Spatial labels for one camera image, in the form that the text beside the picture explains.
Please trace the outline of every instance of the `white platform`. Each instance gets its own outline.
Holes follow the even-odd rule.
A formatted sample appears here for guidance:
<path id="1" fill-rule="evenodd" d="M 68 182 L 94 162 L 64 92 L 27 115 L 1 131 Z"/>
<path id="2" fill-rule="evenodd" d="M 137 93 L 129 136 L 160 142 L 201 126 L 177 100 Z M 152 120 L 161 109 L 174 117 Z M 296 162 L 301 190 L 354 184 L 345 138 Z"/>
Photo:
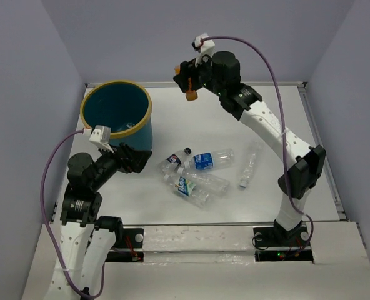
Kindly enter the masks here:
<path id="1" fill-rule="evenodd" d="M 315 227 L 312 264 L 255 262 L 250 226 L 146 226 L 144 263 L 107 263 L 98 299 L 370 300 L 370 263 L 356 225 Z M 43 298 L 55 259 L 43 228 L 22 300 Z"/>
<path id="2" fill-rule="evenodd" d="M 147 90 L 153 102 L 153 155 L 141 174 L 117 173 L 101 188 L 104 200 L 99 215 L 119 216 L 127 225 L 272 222 L 281 203 L 277 180 L 283 167 L 269 147 L 264 148 L 249 187 L 245 191 L 237 189 L 245 150 L 251 141 L 259 139 L 257 134 L 236 121 L 207 90 L 199 91 L 199 99 L 193 102 L 187 102 L 177 87 Z M 273 113 L 279 115 L 274 88 L 257 86 L 256 90 Z M 282 86 L 280 90 L 287 126 L 301 139 L 315 145 L 297 87 Z M 77 128 L 82 127 L 79 119 Z M 179 149 L 190 147 L 197 154 L 228 146 L 235 151 L 235 165 L 212 173 L 230 180 L 232 187 L 227 196 L 217 197 L 207 210 L 200 210 L 172 194 L 156 171 L 160 161 Z M 71 155 L 78 152 L 88 152 L 94 159 L 99 157 L 96 147 L 83 136 L 76 136 L 72 145 Z M 60 199 L 67 183 L 64 179 Z M 314 220 L 339 220 L 324 173 L 312 190 L 305 210 Z"/>

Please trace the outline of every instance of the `water bottle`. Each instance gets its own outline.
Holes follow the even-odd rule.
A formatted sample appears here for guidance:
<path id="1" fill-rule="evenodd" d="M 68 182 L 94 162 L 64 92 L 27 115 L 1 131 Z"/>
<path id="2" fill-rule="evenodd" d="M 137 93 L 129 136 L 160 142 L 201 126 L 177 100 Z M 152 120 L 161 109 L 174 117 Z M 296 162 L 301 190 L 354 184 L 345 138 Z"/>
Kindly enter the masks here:
<path id="1" fill-rule="evenodd" d="M 177 195 L 183 197 L 189 203 L 203 208 L 211 199 L 211 195 L 201 189 L 195 182 L 192 182 L 185 177 L 173 175 L 165 175 L 164 182 Z"/>
<path id="2" fill-rule="evenodd" d="M 186 169 L 206 170 L 219 169 L 230 166 L 234 162 L 234 151 L 232 149 L 206 152 L 192 157 L 184 163 Z"/>
<path id="3" fill-rule="evenodd" d="M 252 179 L 253 174 L 256 170 L 256 162 L 259 158 L 259 154 L 263 148 L 264 144 L 260 141 L 254 141 L 253 145 L 247 151 L 246 166 L 241 173 L 239 178 L 239 187 L 241 189 L 246 189 L 249 181 Z"/>
<path id="4" fill-rule="evenodd" d="M 228 180 L 213 174 L 185 169 L 184 167 L 179 167 L 177 173 L 178 175 L 196 183 L 204 190 L 218 196 L 226 194 L 230 184 Z"/>
<path id="5" fill-rule="evenodd" d="M 179 150 L 160 162 L 158 168 L 163 174 L 169 174 L 182 164 L 186 160 L 186 156 L 191 153 L 192 151 L 188 147 L 184 150 Z"/>

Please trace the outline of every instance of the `black mounting bracket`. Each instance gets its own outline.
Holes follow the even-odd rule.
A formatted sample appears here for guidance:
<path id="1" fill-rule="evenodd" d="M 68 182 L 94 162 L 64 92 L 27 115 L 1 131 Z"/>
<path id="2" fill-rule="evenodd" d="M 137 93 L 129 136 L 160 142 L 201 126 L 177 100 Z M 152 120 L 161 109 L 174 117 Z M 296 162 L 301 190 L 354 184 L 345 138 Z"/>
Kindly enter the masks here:
<path id="1" fill-rule="evenodd" d="M 291 180 L 292 198 L 301 199 L 304 193 L 313 188 L 323 172 L 326 151 L 321 146 L 311 147 L 304 157 L 297 157 L 296 164 L 291 166 L 287 173 Z M 285 185 L 285 176 L 278 179 L 279 187 L 288 195 Z"/>
<path id="2" fill-rule="evenodd" d="M 299 243 L 304 245 L 305 239 L 303 237 L 308 236 L 308 230 L 301 225 L 302 222 L 290 231 L 283 229 L 276 221 L 273 227 L 255 227 L 253 228 L 254 246 L 257 250 L 263 250 L 266 248 L 297 247 Z"/>

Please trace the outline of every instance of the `red wire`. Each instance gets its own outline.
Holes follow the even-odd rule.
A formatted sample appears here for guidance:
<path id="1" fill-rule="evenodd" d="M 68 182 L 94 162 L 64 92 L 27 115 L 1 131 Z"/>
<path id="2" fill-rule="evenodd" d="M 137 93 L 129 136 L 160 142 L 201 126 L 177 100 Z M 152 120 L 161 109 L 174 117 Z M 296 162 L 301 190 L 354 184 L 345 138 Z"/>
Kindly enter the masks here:
<path id="1" fill-rule="evenodd" d="M 133 245 L 131 243 L 131 240 L 129 239 L 129 237 L 126 236 L 126 244 L 127 244 L 127 247 L 129 248 L 129 251 L 131 252 L 132 256 L 133 257 L 138 257 L 138 254 L 134 251 L 134 248 L 133 248 Z"/>
<path id="2" fill-rule="evenodd" d="M 302 245 L 302 243 L 299 241 L 299 239 L 296 239 L 296 242 L 297 242 L 297 244 L 299 245 L 299 248 L 300 248 L 300 249 L 302 249 L 302 248 L 303 248 L 303 245 Z"/>

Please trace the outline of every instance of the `blue bucket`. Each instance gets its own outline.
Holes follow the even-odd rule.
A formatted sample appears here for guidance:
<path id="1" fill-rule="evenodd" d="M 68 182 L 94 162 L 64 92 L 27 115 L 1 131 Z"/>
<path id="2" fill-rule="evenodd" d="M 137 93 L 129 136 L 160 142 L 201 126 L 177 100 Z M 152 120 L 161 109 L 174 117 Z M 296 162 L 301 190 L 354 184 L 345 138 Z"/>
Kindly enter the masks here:
<path id="1" fill-rule="evenodd" d="M 82 101 L 80 113 L 87 128 L 96 125 L 111 128 L 109 144 L 152 149 L 152 101 L 138 83 L 119 80 L 95 87 Z"/>

